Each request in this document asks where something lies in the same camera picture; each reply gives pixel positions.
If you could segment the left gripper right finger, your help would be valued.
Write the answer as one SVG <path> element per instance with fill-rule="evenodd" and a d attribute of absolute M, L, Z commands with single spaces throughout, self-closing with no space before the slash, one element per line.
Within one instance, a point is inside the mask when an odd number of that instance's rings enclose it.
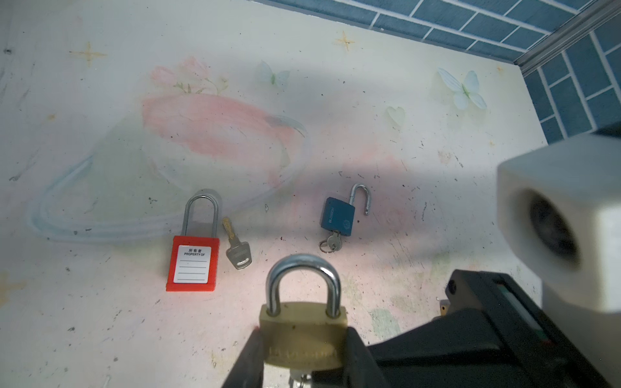
<path fill-rule="evenodd" d="M 343 382 L 349 388 L 390 386 L 354 328 L 346 331 Z"/>

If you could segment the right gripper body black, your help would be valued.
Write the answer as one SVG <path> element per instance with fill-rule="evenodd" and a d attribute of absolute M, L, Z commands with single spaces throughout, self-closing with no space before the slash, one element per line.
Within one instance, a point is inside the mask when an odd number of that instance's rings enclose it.
<path fill-rule="evenodd" d="M 504 273 L 455 270 L 448 312 L 370 347 L 368 387 L 608 387 Z"/>

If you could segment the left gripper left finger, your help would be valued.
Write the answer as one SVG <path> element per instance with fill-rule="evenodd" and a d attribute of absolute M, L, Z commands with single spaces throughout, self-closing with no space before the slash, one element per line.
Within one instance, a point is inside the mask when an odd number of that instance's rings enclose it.
<path fill-rule="evenodd" d="M 260 328 L 255 328 L 244 345 L 222 388 L 262 388 L 265 346 Z"/>

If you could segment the large brass padlock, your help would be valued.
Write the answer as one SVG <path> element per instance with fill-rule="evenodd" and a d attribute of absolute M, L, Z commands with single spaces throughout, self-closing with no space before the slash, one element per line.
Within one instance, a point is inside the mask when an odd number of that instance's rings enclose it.
<path fill-rule="evenodd" d="M 302 270 L 315 272 L 326 282 L 325 303 L 281 301 L 282 279 Z M 289 255 L 271 268 L 265 290 L 260 332 L 266 364 L 310 372 L 344 365 L 348 318 L 341 305 L 341 279 L 328 261 L 309 254 Z"/>

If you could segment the red padlock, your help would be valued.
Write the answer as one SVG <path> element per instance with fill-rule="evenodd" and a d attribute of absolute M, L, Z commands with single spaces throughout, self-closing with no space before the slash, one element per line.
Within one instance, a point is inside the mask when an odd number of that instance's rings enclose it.
<path fill-rule="evenodd" d="M 210 237 L 188 236 L 192 206 L 202 199 L 213 205 Z M 181 235 L 176 235 L 172 241 L 167 292 L 215 291 L 220 248 L 218 221 L 219 202 L 212 193 L 200 193 L 189 199 L 184 210 Z"/>

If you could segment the blue padlock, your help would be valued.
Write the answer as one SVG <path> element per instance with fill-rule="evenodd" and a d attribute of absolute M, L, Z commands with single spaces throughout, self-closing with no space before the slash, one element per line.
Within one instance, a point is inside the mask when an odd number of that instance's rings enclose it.
<path fill-rule="evenodd" d="M 328 197 L 324 204 L 320 226 L 328 231 L 330 236 L 320 243 L 321 252 L 338 252 L 342 248 L 342 237 L 351 236 L 356 211 L 354 202 L 357 190 L 362 190 L 365 193 L 364 214 L 365 216 L 369 215 L 372 195 L 365 184 L 354 184 L 352 186 L 348 202 Z"/>

